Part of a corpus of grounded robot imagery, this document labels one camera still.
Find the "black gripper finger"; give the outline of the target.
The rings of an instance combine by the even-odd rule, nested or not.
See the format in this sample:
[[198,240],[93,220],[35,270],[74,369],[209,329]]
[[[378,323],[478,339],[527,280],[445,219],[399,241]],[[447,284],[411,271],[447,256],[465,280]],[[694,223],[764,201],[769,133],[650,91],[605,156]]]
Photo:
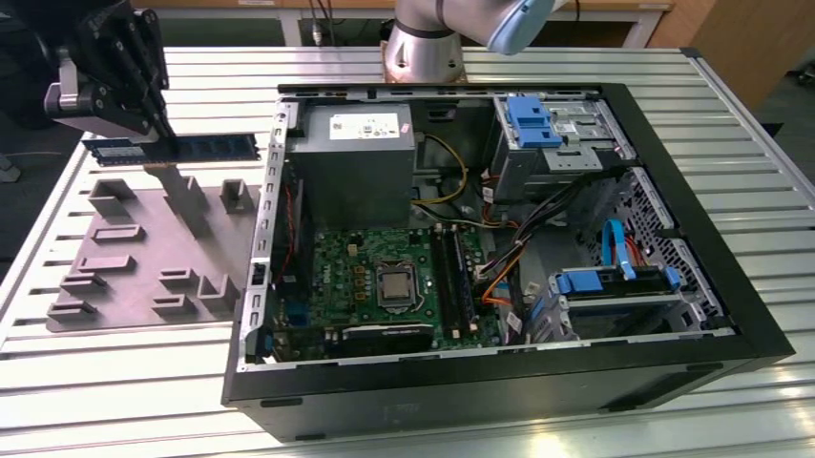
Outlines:
[[131,107],[153,125],[158,136],[174,143],[177,134],[167,118],[163,91],[170,87],[158,14],[131,9],[129,20],[130,53],[137,70],[131,72]]

